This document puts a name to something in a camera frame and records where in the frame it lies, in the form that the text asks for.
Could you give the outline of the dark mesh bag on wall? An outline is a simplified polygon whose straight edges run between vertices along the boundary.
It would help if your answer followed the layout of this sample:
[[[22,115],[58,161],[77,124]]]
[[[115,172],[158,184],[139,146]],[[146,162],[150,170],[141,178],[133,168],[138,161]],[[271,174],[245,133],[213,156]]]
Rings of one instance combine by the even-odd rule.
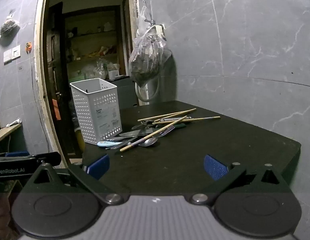
[[[18,27],[18,22],[11,17],[7,17],[0,28],[0,35],[7,37],[14,31],[16,27]]]

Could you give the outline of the white perforated utensil caddy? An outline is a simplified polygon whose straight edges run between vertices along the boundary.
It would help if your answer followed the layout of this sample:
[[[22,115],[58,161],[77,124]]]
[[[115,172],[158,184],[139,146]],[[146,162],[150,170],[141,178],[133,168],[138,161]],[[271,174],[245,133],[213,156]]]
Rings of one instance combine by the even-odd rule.
[[[84,142],[97,145],[122,132],[117,86],[100,78],[70,84]]]

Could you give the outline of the green-handled utensil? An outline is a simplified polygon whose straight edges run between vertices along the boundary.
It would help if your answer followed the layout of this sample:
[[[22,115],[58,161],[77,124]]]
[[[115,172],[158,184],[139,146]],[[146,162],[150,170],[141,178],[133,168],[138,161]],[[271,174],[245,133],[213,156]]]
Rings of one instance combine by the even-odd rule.
[[[185,128],[185,127],[186,127],[186,124],[183,124],[183,123],[175,124],[175,125],[171,126],[171,128],[177,128],[177,129]]]

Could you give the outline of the plain wooden chopstick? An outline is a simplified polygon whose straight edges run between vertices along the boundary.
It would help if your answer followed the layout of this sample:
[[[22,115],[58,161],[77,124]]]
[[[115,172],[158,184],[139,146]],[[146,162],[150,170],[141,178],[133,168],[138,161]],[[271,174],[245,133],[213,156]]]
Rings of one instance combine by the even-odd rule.
[[[151,116],[148,118],[138,119],[138,122],[148,121],[148,120],[155,121],[155,120],[160,120],[161,118],[171,118],[171,117],[175,117],[175,116],[178,116],[178,115],[181,115],[184,113],[191,113],[195,110],[196,110],[196,108],[192,108],[192,109],[189,109],[186,111],[180,111],[180,112],[168,113],[168,114],[163,114],[163,115]]]
[[[176,113],[173,113],[173,114],[170,114],[170,115],[164,115],[156,120],[154,120],[153,122],[158,122],[160,121],[161,119],[164,119],[164,118],[173,118],[175,116],[180,116],[182,114],[186,114],[186,113],[191,113],[193,111],[197,110],[196,108],[193,108],[193,109],[189,109],[189,110],[186,110],[186,111],[180,111],[180,112],[176,112]]]

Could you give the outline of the clear plastic bag of contents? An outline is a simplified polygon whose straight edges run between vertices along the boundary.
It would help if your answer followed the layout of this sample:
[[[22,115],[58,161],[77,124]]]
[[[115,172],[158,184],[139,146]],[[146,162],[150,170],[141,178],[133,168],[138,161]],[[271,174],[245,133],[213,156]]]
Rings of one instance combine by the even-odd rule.
[[[130,78],[142,88],[160,74],[172,52],[167,45],[164,26],[155,23],[145,0],[137,18],[137,25],[128,72]]]

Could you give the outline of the dark cabinet box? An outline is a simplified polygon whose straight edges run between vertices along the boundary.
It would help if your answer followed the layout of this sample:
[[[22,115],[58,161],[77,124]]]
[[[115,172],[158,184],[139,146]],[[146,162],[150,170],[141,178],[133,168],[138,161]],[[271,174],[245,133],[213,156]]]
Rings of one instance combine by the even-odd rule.
[[[107,81],[117,86],[120,109],[138,106],[138,98],[135,94],[135,83],[129,76],[120,75]]]

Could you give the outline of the orange wall hook ornament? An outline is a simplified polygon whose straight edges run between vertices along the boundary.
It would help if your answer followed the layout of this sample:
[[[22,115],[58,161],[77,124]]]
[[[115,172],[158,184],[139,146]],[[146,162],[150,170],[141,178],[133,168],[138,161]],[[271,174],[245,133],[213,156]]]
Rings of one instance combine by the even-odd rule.
[[[30,54],[32,51],[32,43],[31,42],[27,42],[26,45],[25,45],[25,52],[27,54]]]

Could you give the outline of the steel peeler with grey handle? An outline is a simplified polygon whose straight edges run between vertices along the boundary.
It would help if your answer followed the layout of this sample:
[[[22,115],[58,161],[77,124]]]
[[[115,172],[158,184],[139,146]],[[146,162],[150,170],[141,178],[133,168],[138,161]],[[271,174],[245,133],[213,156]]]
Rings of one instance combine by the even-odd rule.
[[[171,118],[163,118],[159,120],[146,120],[142,121],[140,125],[134,126],[134,129],[144,129],[144,128],[149,128],[154,125],[158,124],[169,124],[171,122],[174,122],[176,120],[180,119],[180,117],[171,117]]]

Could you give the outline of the white wall switch plate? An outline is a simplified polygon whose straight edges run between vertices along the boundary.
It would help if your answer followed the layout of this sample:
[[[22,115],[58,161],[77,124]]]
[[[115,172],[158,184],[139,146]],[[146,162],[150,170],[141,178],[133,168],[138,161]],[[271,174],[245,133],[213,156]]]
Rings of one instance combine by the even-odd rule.
[[[8,63],[20,57],[20,45],[9,49],[3,53],[3,62]]]

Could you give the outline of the steel spoon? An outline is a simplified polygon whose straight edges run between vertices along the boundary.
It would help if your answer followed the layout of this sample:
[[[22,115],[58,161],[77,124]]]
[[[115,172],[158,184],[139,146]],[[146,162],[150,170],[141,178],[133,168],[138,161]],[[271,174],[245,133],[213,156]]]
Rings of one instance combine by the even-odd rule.
[[[158,141],[157,137],[151,137],[151,138],[145,140],[144,142],[140,143],[139,146],[149,147],[149,146],[152,146],[153,144],[155,144],[157,141]]]

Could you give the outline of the wooden side shelf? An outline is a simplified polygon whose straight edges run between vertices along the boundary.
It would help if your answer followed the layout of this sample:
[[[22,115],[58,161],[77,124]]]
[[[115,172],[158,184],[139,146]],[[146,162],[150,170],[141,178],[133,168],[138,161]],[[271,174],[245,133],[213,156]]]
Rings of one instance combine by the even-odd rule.
[[[10,127],[5,127],[0,129],[0,142],[5,139],[8,135],[10,135],[12,132],[20,128],[22,124],[16,124]]]

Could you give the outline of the purple-banded wooden chopstick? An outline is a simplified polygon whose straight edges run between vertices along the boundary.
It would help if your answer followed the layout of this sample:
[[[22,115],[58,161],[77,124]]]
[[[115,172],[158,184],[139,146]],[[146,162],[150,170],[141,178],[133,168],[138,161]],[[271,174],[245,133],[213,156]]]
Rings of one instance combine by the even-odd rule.
[[[187,116],[181,122],[195,122],[195,121],[202,121],[202,120],[218,120],[221,116],[209,116],[209,117],[203,117],[203,118],[192,118],[190,116]]]

